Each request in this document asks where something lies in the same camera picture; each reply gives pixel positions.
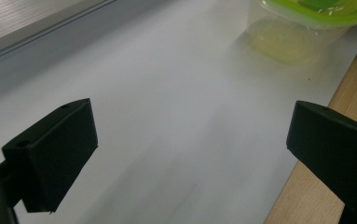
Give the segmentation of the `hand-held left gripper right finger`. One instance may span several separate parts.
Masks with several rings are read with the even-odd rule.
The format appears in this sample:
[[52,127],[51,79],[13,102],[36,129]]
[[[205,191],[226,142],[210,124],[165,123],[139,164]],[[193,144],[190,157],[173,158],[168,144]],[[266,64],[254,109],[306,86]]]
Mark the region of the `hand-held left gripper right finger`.
[[339,224],[357,224],[357,121],[298,101],[286,145],[345,204]]

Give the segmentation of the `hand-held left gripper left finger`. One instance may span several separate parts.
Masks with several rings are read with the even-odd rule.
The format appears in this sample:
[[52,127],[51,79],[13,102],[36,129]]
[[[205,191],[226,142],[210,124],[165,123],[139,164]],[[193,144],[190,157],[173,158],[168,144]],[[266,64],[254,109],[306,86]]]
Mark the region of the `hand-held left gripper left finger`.
[[2,147],[8,204],[56,211],[97,147],[90,99],[58,107]]

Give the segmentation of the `green plastic container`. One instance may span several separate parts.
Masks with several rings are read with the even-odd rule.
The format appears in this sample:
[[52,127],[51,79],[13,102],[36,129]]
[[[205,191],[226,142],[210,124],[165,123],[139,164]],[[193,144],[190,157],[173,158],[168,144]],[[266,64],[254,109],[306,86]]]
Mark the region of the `green plastic container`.
[[357,25],[357,0],[252,0],[246,44],[281,63],[296,63]]

